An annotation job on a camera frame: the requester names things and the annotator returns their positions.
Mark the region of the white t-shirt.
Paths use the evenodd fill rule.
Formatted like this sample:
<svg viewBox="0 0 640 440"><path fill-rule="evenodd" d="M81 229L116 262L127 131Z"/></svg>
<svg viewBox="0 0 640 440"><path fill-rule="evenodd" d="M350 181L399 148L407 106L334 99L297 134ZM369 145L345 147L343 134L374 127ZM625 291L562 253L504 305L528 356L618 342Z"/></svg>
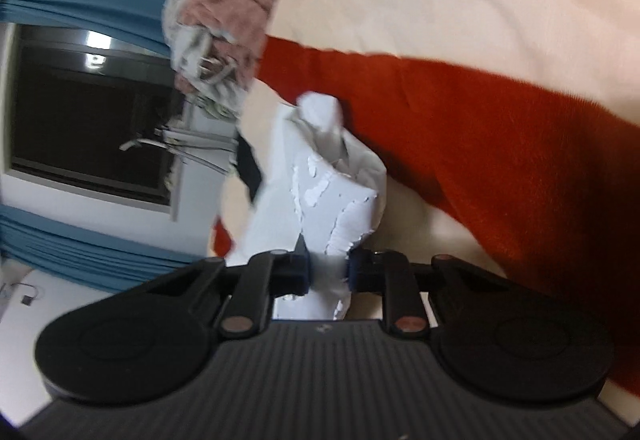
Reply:
<svg viewBox="0 0 640 440"><path fill-rule="evenodd" d="M279 320L341 320L352 300L347 256L380 224L386 168L349 133L337 99L303 94L294 104L264 84L247 96L239 135L248 145L244 173L234 165L221 191L213 244L224 238L231 266L305 242L311 262L304 296L276 299Z"/></svg>

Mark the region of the white garment steamer stand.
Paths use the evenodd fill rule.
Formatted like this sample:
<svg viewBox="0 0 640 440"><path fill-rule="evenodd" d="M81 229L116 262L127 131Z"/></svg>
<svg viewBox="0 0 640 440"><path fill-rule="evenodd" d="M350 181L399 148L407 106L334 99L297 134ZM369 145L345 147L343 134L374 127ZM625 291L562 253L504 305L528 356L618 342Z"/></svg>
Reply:
<svg viewBox="0 0 640 440"><path fill-rule="evenodd" d="M160 124L146 133L137 133L119 146L126 152L132 149L160 149L179 159L225 175L230 157L235 151L235 127L220 119L211 119L213 126L193 129L186 125Z"/></svg>

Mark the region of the left blue curtain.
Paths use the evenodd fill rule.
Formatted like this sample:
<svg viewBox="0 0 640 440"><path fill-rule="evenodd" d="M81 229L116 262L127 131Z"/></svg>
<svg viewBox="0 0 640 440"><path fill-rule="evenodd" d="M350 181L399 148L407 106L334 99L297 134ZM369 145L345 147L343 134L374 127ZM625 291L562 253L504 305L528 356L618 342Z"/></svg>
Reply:
<svg viewBox="0 0 640 440"><path fill-rule="evenodd" d="M200 259L8 205L1 208L1 256L108 293L129 290Z"/></svg>

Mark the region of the striped fleece blanket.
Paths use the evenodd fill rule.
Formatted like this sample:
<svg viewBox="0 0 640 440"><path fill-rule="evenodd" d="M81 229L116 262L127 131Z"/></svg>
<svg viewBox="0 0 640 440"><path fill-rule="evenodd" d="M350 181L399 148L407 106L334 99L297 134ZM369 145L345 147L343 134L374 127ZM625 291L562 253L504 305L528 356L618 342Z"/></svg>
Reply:
<svg viewBox="0 0 640 440"><path fill-rule="evenodd" d="M608 312L603 399L638 418L639 0L277 0L240 122L264 198L229 177L209 240L230 264L296 240L279 160L306 92L386 166L374 246Z"/></svg>

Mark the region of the cream white garment pile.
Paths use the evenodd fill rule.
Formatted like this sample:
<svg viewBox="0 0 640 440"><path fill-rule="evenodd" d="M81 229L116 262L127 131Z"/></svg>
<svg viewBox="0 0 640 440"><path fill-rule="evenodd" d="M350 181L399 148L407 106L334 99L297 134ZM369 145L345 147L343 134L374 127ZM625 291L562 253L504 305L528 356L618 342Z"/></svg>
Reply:
<svg viewBox="0 0 640 440"><path fill-rule="evenodd" d="M246 97L236 80L239 64L215 47L216 43L233 44L234 39L224 29L180 22L185 4L186 0L165 0L162 10L163 36L176 85L210 117L235 121Z"/></svg>

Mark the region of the dark window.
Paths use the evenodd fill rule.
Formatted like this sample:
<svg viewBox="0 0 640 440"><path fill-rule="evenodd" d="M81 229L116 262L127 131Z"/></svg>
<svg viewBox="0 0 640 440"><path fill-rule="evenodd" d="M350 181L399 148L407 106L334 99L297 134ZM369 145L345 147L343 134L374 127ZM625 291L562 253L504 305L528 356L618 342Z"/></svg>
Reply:
<svg viewBox="0 0 640 440"><path fill-rule="evenodd" d="M9 70L14 171L169 205L174 158L152 144L183 108L168 58L93 31L18 26Z"/></svg>

